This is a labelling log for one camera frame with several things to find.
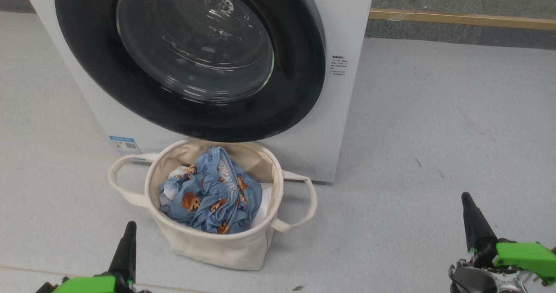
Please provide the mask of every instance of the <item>wooden trim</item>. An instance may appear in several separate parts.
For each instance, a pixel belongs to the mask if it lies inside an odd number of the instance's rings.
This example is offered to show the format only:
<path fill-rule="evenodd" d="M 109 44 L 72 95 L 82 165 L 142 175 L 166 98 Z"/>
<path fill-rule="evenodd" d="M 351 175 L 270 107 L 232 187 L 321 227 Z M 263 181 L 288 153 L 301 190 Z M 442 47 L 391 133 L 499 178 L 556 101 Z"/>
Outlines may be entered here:
<path fill-rule="evenodd" d="M 371 9 L 369 12 L 369 18 L 374 20 L 408 20 L 414 22 L 527 28 L 530 30 L 556 30 L 556 20 L 549 20 L 544 18 L 487 16 L 475 14 L 452 14 L 383 9 Z"/>

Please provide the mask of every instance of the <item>energy label sticker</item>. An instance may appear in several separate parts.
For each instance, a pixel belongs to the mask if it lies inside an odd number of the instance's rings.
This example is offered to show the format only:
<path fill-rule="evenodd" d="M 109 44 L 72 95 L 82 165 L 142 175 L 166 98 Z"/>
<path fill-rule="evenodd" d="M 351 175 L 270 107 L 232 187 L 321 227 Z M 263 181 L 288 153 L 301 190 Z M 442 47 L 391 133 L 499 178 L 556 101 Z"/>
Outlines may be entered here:
<path fill-rule="evenodd" d="M 139 147 L 137 147 L 137 143 L 135 140 L 131 138 L 124 138 L 124 137 L 115 137 L 113 135 L 109 136 L 114 143 L 114 146 L 118 150 L 120 156 L 125 155 L 132 155 L 132 154 L 141 154 Z"/>

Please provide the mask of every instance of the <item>basket handle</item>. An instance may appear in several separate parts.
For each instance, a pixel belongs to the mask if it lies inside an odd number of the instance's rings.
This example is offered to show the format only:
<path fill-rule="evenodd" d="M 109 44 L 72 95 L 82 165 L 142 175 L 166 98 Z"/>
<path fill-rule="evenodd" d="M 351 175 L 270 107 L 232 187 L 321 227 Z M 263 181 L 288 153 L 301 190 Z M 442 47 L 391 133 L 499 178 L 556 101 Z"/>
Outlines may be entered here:
<path fill-rule="evenodd" d="M 123 167 L 123 165 L 129 163 L 132 160 L 142 160 L 146 162 L 153 162 L 159 157 L 158 154 L 142 154 L 142 155 L 127 155 L 124 157 L 120 157 L 113 165 L 110 167 L 108 172 L 108 181 L 111 186 L 113 186 L 118 192 L 131 204 L 141 206 L 141 207 L 148 207 L 149 201 L 144 194 L 137 194 L 133 192 L 129 192 L 124 188 L 118 185 L 118 181 L 116 179 L 116 175 L 118 174 L 119 170 Z"/>
<path fill-rule="evenodd" d="M 293 228 L 299 227 L 302 224 L 306 224 L 309 220 L 314 217 L 316 212 L 316 206 L 318 205 L 318 200 L 316 197 L 316 190 L 311 182 L 311 179 L 306 176 L 302 176 L 299 174 L 294 174 L 292 172 L 284 171 L 284 180 L 303 180 L 307 185 L 307 189 L 309 190 L 309 196 L 311 198 L 311 204 L 309 205 L 309 210 L 307 211 L 307 215 L 297 224 L 287 224 L 278 218 L 275 218 L 270 226 L 275 230 L 280 232 L 288 232 Z"/>

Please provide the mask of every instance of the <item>laundry basket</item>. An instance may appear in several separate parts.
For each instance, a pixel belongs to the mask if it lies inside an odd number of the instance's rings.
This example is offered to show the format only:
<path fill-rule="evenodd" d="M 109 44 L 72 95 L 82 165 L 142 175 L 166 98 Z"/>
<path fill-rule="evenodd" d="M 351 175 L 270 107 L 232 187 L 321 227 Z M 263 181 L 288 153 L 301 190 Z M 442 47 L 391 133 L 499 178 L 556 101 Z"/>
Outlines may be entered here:
<path fill-rule="evenodd" d="M 168 178 L 171 171 L 178 166 L 195 162 L 211 146 L 224 147 L 231 160 L 242 166 L 257 181 L 272 184 L 266 218 L 258 226 L 238 234 L 209 234 L 178 224 L 159 211 L 161 183 Z M 152 162 L 145 179 L 145 194 L 129 192 L 117 184 L 116 175 L 120 168 L 136 159 Z M 309 191 L 308 213 L 297 224 L 287 224 L 276 218 L 284 194 L 284 180 L 303 180 Z M 276 157 L 268 149 L 254 143 L 179 141 L 160 154 L 129 155 L 120 158 L 110 168 L 109 182 L 128 202 L 149 209 L 175 252 L 205 263 L 232 269 L 262 268 L 274 230 L 288 232 L 306 224 L 313 218 L 318 204 L 316 191 L 308 177 L 283 171 Z"/>

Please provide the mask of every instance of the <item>floor stain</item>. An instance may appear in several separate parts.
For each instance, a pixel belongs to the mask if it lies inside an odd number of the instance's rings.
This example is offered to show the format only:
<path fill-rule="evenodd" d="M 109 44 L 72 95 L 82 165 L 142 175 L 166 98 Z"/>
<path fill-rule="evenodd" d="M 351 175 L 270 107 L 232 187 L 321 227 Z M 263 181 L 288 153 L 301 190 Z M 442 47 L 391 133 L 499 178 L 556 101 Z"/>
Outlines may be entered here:
<path fill-rule="evenodd" d="M 444 174 L 443 174 L 438 168 L 437 168 L 437 171 L 440 173 L 440 176 L 441 176 L 443 179 L 446 179 L 446 178 L 444 178 Z"/>
<path fill-rule="evenodd" d="M 461 122 L 464 123 L 467 127 L 479 133 L 479 135 L 486 135 L 490 132 L 490 129 L 477 125 L 476 123 L 471 121 L 471 119 L 469 119 L 469 117 L 461 109 L 460 114 L 464 117 L 464 120 Z"/>

